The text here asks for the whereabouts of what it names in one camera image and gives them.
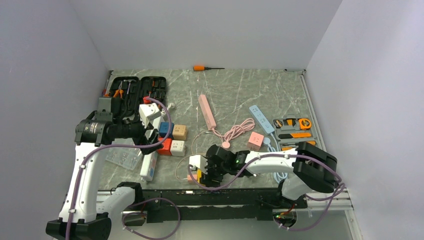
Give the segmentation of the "black tool case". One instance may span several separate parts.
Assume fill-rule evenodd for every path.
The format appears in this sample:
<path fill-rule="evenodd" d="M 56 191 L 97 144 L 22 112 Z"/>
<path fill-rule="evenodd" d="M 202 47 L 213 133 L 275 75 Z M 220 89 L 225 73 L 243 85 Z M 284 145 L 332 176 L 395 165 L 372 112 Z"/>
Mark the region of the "black tool case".
<path fill-rule="evenodd" d="M 125 118 L 133 115 L 140 104 L 148 103 L 146 97 L 164 103 L 166 93 L 167 79 L 163 76 L 119 76 L 113 79 L 104 95 L 121 98 L 120 116 Z"/>

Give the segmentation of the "pink power strip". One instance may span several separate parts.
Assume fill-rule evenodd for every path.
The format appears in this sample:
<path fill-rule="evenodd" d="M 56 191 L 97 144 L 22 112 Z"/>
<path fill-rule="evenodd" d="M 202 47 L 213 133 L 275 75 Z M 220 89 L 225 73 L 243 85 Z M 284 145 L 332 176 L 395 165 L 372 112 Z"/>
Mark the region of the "pink power strip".
<path fill-rule="evenodd" d="M 209 102 L 207 100 L 207 97 L 205 94 L 200 94 L 198 97 L 199 106 L 202 112 L 202 115 L 204 117 L 206 126 L 208 130 L 215 129 L 217 127 L 214 115 L 212 113 L 211 107 L 209 105 Z"/>

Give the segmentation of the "pink cube socket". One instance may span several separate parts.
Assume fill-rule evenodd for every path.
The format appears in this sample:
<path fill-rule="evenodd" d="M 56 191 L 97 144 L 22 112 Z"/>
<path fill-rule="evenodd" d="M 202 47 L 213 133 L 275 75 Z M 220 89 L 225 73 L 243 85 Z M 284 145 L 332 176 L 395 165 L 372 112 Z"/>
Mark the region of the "pink cube socket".
<path fill-rule="evenodd" d="M 247 141 L 247 148 L 250 151 L 258 152 L 262 147 L 264 138 L 262 134 L 252 131 Z"/>

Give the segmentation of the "white power strip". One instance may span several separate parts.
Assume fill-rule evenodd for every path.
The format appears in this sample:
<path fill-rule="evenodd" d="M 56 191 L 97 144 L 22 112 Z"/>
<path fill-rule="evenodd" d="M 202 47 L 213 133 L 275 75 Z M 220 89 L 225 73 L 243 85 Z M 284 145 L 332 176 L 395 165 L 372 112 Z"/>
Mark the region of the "white power strip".
<path fill-rule="evenodd" d="M 165 120 L 161 112 L 161 117 L 156 118 L 150 124 L 153 126 L 154 129 L 159 130 L 160 123 L 164 121 Z M 140 176 L 142 181 L 150 182 L 153 180 L 157 158 L 158 158 L 158 153 L 156 151 L 143 156 L 141 170 L 140 170 Z"/>

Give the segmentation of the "white cube adapter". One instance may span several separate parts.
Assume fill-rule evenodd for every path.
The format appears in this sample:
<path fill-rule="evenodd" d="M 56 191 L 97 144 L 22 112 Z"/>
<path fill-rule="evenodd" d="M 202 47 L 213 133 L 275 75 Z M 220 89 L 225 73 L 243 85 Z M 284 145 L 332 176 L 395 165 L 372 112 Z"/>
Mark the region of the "white cube adapter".
<path fill-rule="evenodd" d="M 186 155 L 186 142 L 183 140 L 172 140 L 170 153 L 172 156 L 184 157 Z"/>

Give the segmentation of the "yellow cube adapter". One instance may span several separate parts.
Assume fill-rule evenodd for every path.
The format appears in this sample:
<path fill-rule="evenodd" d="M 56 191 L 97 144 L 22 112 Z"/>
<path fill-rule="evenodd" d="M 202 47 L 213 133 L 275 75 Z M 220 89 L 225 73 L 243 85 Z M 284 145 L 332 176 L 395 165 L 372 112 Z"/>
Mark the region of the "yellow cube adapter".
<path fill-rule="evenodd" d="M 200 169 L 198 169 L 197 171 L 196 171 L 196 181 L 198 182 L 198 183 L 201 183 L 201 178 L 202 178 L 202 171 L 200 170 Z"/>

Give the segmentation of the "clear plastic screw box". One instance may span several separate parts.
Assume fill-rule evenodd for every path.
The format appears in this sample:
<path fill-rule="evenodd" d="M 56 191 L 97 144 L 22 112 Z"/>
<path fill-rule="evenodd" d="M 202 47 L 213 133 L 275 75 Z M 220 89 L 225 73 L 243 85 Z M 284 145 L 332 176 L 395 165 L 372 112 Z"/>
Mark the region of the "clear plastic screw box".
<path fill-rule="evenodd" d="M 106 160 L 127 170 L 134 170 L 142 160 L 143 154 L 138 148 L 111 147 L 108 149 Z"/>

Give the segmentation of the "grey tool case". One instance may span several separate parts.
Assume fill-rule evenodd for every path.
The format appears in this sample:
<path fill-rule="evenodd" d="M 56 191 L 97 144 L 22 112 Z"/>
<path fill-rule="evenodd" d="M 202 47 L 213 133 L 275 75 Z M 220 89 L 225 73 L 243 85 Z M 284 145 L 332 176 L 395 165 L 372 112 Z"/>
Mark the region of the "grey tool case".
<path fill-rule="evenodd" d="M 275 130 L 276 139 L 279 144 L 279 148 L 282 151 L 296 148 L 300 143 L 306 142 L 313 146 L 318 146 L 317 131 L 312 122 L 312 127 L 308 130 L 300 130 L 298 120 L 300 118 L 294 114 L 288 114 L 283 118 L 274 118 L 272 124 Z"/>

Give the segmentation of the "small pink charger plug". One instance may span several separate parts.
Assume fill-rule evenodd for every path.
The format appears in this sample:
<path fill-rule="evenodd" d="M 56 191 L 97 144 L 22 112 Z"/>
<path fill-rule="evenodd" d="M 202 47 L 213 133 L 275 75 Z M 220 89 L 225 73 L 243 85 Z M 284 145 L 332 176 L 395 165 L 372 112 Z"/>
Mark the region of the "small pink charger plug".
<path fill-rule="evenodd" d="M 198 178 L 197 178 L 197 174 L 193 174 L 193 175 L 187 175 L 187 182 L 189 183 L 189 184 L 194 184 L 194 183 L 196 183 L 198 181 Z"/>

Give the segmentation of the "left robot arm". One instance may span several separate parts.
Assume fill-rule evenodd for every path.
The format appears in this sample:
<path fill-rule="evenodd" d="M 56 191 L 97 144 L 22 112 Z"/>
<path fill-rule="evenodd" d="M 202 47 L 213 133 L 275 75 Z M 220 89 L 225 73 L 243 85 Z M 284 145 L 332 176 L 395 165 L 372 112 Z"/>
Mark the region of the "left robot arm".
<path fill-rule="evenodd" d="M 113 219 L 127 207 L 139 209 L 144 203 L 143 190 L 137 182 L 122 182 L 102 204 L 97 204 L 100 177 L 107 149 L 116 139 L 132 139 L 133 149 L 148 155 L 158 150 L 158 128 L 152 121 L 167 110 L 158 100 L 146 97 L 131 122 L 118 123 L 116 97 L 101 97 L 98 109 L 83 119 L 75 129 L 75 162 L 68 193 L 59 216 L 46 224 L 45 232 L 57 240 L 106 240 Z"/>

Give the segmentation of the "wooden beige cube adapter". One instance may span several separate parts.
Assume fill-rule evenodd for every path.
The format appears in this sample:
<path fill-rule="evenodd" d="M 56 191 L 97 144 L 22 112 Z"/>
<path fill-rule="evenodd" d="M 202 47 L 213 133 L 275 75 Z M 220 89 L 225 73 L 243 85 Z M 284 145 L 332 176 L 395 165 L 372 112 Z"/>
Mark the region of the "wooden beige cube adapter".
<path fill-rule="evenodd" d="M 188 127 L 183 124 L 175 124 L 172 130 L 172 138 L 178 141 L 185 141 L 188 135 Z"/>

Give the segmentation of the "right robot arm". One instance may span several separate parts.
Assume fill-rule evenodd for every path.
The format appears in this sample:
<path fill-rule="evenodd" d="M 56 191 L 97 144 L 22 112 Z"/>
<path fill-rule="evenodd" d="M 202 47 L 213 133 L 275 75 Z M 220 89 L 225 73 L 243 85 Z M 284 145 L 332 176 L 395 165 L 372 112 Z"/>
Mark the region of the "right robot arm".
<path fill-rule="evenodd" d="M 308 142 L 300 142 L 297 147 L 284 151 L 235 153 L 214 144 L 205 155 L 191 156 L 187 168 L 200 171 L 197 185 L 208 191 L 228 187 L 229 183 L 221 185 L 225 175 L 232 175 L 230 182 L 233 183 L 237 178 L 286 173 L 287 178 L 275 194 L 275 200 L 280 207 L 287 208 L 311 191 L 333 193 L 342 182 L 337 164 L 335 156 Z"/>

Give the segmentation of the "red cube adapter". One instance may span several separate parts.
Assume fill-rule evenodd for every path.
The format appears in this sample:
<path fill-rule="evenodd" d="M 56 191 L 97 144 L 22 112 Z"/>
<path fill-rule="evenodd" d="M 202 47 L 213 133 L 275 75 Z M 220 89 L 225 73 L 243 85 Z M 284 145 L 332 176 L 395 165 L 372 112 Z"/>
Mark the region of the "red cube adapter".
<path fill-rule="evenodd" d="M 162 147 L 159 148 L 156 152 L 159 155 L 164 155 L 164 156 L 171 156 L 171 146 L 172 146 L 172 139 L 171 138 L 167 138 L 162 142 Z"/>

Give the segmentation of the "light blue power strip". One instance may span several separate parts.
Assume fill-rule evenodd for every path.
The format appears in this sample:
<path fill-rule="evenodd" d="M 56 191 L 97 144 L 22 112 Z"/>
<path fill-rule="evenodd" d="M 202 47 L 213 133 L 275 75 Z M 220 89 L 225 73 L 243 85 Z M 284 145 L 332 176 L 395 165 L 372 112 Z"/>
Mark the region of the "light blue power strip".
<path fill-rule="evenodd" d="M 248 109 L 256 123 L 259 124 L 259 126 L 267 135 L 271 135 L 275 132 L 272 124 L 268 121 L 266 116 L 262 113 L 257 105 L 252 105 Z"/>

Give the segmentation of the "blue cube adapter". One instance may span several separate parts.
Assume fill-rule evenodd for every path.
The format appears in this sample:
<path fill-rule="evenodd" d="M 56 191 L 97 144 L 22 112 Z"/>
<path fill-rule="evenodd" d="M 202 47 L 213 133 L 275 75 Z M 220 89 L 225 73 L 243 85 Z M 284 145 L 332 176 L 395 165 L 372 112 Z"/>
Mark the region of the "blue cube adapter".
<path fill-rule="evenodd" d="M 172 122 L 169 124 L 168 122 L 161 122 L 159 125 L 158 133 L 161 138 L 164 138 L 169 131 L 168 138 L 173 139 L 173 130 L 175 124 Z"/>

